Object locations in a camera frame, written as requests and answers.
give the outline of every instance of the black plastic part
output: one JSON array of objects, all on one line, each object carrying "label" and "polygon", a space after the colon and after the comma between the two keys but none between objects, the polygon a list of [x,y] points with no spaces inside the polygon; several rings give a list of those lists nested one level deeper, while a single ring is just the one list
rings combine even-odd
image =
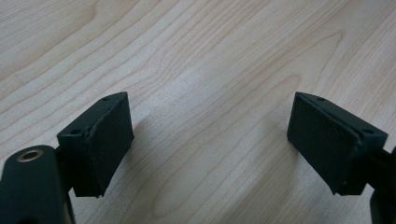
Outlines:
[{"label": "black plastic part", "polygon": [[321,97],[296,92],[289,141],[332,193],[359,195],[388,135]]},{"label": "black plastic part", "polygon": [[78,197],[104,195],[134,140],[128,95],[109,95],[57,135],[68,180]]},{"label": "black plastic part", "polygon": [[383,156],[375,178],[370,183],[375,192],[370,200],[374,224],[396,224],[396,148],[392,154]]},{"label": "black plastic part", "polygon": [[52,147],[28,147],[7,159],[0,182],[0,223],[75,223]]}]

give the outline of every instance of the wooden table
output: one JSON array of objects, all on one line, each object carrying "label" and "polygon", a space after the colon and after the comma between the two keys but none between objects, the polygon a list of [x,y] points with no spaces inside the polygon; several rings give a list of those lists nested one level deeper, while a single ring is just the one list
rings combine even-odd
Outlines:
[{"label": "wooden table", "polygon": [[78,223],[370,223],[287,141],[296,91],[396,146],[396,2],[3,0],[0,166],[128,91],[135,140]]}]

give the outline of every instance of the light wood surface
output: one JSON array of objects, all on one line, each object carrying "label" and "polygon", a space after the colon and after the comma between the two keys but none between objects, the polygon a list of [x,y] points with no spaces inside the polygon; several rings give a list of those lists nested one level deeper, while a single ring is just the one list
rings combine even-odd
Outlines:
[{"label": "light wood surface", "polygon": [[0,4],[0,166],[128,91],[135,140],[78,223],[370,223],[287,141],[296,91],[396,146],[396,1]]}]

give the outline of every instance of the screw hole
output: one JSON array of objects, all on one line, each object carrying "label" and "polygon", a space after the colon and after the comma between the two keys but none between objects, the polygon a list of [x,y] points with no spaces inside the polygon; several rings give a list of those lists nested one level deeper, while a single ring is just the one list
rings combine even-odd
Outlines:
[{"label": "screw hole", "polygon": [[18,158],[17,161],[19,162],[26,162],[26,161],[33,161],[43,155],[43,151],[41,149],[33,149],[27,152],[22,153]]},{"label": "screw hole", "polygon": [[78,133],[81,133],[81,130],[80,129],[75,129],[75,130],[71,131],[70,133],[71,134],[78,134]]},{"label": "screw hole", "polygon": [[372,130],[370,130],[370,129],[363,129],[362,130],[364,133],[374,133]]}]

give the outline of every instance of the black rectangular block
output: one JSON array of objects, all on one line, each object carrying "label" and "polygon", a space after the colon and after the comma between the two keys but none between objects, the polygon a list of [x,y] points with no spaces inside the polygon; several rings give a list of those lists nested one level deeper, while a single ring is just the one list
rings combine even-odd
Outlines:
[{"label": "black rectangular block", "polygon": [[57,135],[77,196],[104,195],[134,140],[128,95],[109,95]]},{"label": "black rectangular block", "polygon": [[371,169],[369,156],[388,135],[332,102],[296,92],[289,141],[329,185],[332,193],[361,194]]}]

